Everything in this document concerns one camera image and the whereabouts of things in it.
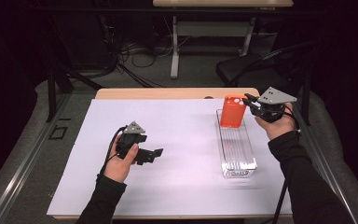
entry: desk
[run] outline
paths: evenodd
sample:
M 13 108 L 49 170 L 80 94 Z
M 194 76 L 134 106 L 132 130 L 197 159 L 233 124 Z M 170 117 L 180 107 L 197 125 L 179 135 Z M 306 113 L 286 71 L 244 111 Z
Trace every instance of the desk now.
M 164 151 L 154 163 L 131 167 L 127 190 L 114 218 L 272 216 L 283 175 L 268 150 L 267 135 L 249 111 L 245 123 L 258 167 L 250 178 L 225 179 L 222 175 L 214 128 L 215 109 L 221 109 L 225 95 L 245 92 L 258 95 L 255 89 L 247 88 L 98 91 L 48 215 L 55 218 L 80 215 L 94 190 L 95 177 L 113 133 L 134 119 L 148 136 L 140 147 L 163 147 Z M 206 96 L 214 99 L 204 100 Z M 282 214 L 291 214 L 288 194 Z
M 291 7 L 292 0 L 153 0 L 155 7 Z M 171 78 L 178 78 L 179 67 L 179 35 L 197 36 L 245 36 L 240 50 L 240 55 L 245 55 L 249 48 L 252 33 L 255 26 L 255 18 L 245 21 L 178 21 L 173 16 L 172 39 L 173 54 Z

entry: dark background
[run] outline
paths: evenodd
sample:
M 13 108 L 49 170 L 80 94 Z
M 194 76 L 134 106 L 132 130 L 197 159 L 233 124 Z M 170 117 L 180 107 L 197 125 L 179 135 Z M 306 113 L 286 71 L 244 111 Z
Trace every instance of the dark background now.
M 69 5 L 82 1 L 47 1 L 39 4 Z M 115 7 L 151 7 L 152 1 L 116 1 Z M 91 1 L 83 4 L 92 5 Z M 274 48 L 300 42 L 309 38 L 324 41 L 312 69 L 311 90 L 325 102 L 342 142 L 344 159 L 358 178 L 358 2 L 350 1 L 295 1 L 295 7 L 330 10 L 330 20 L 309 21 L 284 20 Z M 156 18 L 126 17 L 121 29 L 131 38 L 150 46 L 153 36 L 150 27 L 158 32 Z M 0 1 L 0 168 L 11 149 L 16 144 L 22 129 L 30 118 L 37 95 L 35 86 L 47 79 L 51 71 L 51 61 L 46 55 L 46 47 L 35 35 L 32 23 L 39 24 L 38 30 L 48 41 L 52 52 L 58 59 L 75 69 L 105 69 L 114 66 L 109 46 L 102 44 L 102 30 L 98 18 L 83 18 L 82 28 L 76 29 L 76 36 L 65 36 L 73 21 L 64 16 L 54 18 L 58 29 L 52 29 L 51 21 L 45 17 L 27 21 L 18 7 L 17 1 Z M 83 33 L 92 35 L 82 37 Z M 87 57 L 82 49 L 76 55 L 69 55 L 60 38 L 68 38 L 74 46 L 94 48 L 98 56 Z

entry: orange object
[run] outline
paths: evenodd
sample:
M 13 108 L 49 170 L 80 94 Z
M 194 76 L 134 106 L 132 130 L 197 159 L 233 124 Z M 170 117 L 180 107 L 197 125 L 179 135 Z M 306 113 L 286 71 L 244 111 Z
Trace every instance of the orange object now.
M 238 128 L 241 126 L 246 109 L 242 98 L 247 99 L 245 95 L 227 95 L 225 97 L 220 126 L 228 128 Z

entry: gray floor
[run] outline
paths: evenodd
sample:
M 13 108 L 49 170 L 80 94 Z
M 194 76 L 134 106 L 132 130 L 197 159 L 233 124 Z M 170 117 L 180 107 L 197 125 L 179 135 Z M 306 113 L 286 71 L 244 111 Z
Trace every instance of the gray floor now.
M 272 41 L 271 38 L 255 41 L 252 44 L 253 52 L 268 52 Z M 214 67 L 219 61 L 237 56 L 240 48 L 241 41 L 236 38 L 188 39 L 181 47 L 177 79 L 170 78 L 170 56 L 157 57 L 154 63 L 146 68 L 137 67 L 142 63 L 152 62 L 149 56 L 143 54 L 136 55 L 133 63 L 130 58 L 125 64 L 133 73 L 165 87 L 221 87 L 222 82 L 215 74 Z M 93 80 L 105 87 L 141 88 L 120 70 Z M 90 100 L 95 96 L 95 91 L 83 83 L 73 79 L 73 84 L 76 90 L 72 94 L 63 95 L 58 92 L 59 113 L 49 124 L 46 123 L 47 83 L 44 82 L 36 88 L 38 102 L 34 113 L 0 172 L 0 223 L 74 223 L 73 220 L 57 220 L 46 216 L 51 196 L 60 181 Z M 303 138 L 303 144 L 315 149 L 311 152 L 316 160 L 315 165 L 317 167 L 321 165 L 318 169 L 334 186 L 336 193 L 345 196 L 346 203 L 358 223 L 358 183 L 351 170 L 342 161 L 339 138 L 334 124 L 325 113 L 323 102 L 313 94 L 310 113 L 312 126 L 304 127 L 305 133 L 310 138 Z M 63 139 L 60 139 L 62 136 L 60 132 L 63 129 L 66 133 Z M 33 162 L 29 163 L 29 167 L 24 167 L 25 161 Z M 326 172 L 323 166 L 325 161 L 329 164 Z M 10 189 L 10 181 L 15 177 L 21 177 L 26 181 L 14 182 L 18 188 Z M 232 219 L 219 220 L 219 223 L 261 223 L 265 220 L 265 218 Z M 279 223 L 293 223 L 293 220 L 283 218 Z

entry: hand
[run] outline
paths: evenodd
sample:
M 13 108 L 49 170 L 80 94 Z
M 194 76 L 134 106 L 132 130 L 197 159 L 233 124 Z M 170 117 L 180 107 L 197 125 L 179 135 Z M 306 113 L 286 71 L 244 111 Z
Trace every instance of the hand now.
M 293 106 L 290 103 L 285 104 L 293 111 Z M 285 108 L 285 112 L 291 113 L 289 109 Z M 287 115 L 283 115 L 280 119 L 268 123 L 260 117 L 255 117 L 255 121 L 257 121 L 258 125 L 260 125 L 267 132 L 267 136 L 269 140 L 272 140 L 284 133 L 288 133 L 294 131 L 296 129 L 295 121 Z
M 115 139 L 115 142 L 112 145 L 112 150 L 110 151 L 110 157 L 116 154 L 116 146 L 119 138 L 120 136 L 118 136 Z M 135 163 L 133 159 L 138 153 L 138 149 L 139 149 L 138 144 L 134 144 L 130 148 L 129 152 L 127 153 L 126 157 L 123 160 L 118 156 L 114 156 L 106 164 L 106 168 L 103 174 L 106 177 L 117 181 L 118 183 L 123 183 L 130 172 L 130 166 Z

